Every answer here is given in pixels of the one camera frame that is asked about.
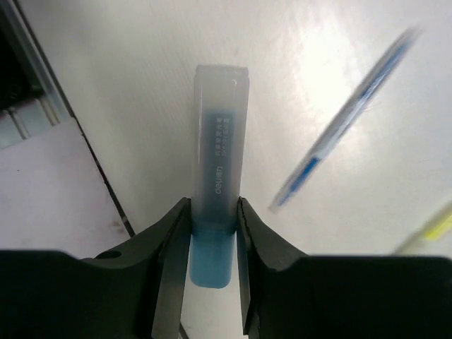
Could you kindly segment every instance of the black object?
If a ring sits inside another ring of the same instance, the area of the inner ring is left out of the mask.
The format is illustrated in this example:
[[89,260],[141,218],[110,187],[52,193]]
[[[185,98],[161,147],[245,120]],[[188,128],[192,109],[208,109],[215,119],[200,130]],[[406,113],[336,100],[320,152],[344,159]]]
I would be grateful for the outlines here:
[[6,15],[0,11],[0,111],[43,93]]
[[[444,258],[307,256],[237,206],[244,333],[266,338],[452,338]],[[191,231],[182,199],[95,259],[0,251],[0,338],[177,337]]]

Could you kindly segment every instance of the white table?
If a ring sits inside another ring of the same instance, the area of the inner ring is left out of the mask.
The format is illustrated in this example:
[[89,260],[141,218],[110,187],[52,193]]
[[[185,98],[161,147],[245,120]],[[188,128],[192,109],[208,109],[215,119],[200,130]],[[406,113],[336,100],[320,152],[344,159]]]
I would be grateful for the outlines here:
[[[391,253],[452,194],[449,0],[21,0],[136,230],[190,195],[197,64],[249,67],[242,195],[295,246]],[[387,46],[421,38],[302,191],[275,192]],[[452,254],[444,246],[445,254]],[[187,283],[192,338],[241,333],[237,272]]]

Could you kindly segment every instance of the yellow highlighter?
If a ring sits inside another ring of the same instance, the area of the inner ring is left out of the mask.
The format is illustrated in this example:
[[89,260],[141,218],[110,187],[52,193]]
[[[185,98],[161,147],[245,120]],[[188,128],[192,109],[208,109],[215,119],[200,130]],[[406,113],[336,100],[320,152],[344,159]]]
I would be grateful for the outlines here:
[[452,205],[442,213],[439,213],[432,221],[428,222],[420,232],[412,235],[406,242],[399,246],[394,254],[428,254],[435,243],[438,244],[441,238],[452,229]]

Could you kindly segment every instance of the pen cap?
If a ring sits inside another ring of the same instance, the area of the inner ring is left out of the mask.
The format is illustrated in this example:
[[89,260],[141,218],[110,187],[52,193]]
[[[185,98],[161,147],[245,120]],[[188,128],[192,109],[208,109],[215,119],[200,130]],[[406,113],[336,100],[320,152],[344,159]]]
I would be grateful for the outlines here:
[[196,136],[191,280],[221,288],[230,281],[248,107],[248,70],[196,68]]

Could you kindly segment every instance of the ballpoint pen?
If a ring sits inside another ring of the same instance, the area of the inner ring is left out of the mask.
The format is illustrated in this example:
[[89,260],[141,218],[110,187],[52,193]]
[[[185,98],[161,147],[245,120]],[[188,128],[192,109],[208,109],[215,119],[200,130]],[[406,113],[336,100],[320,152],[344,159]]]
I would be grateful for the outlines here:
[[336,143],[362,113],[381,84],[406,55],[416,36],[415,30],[406,30],[388,48],[276,194],[269,206],[272,212],[276,213],[298,191],[319,162],[331,152]]

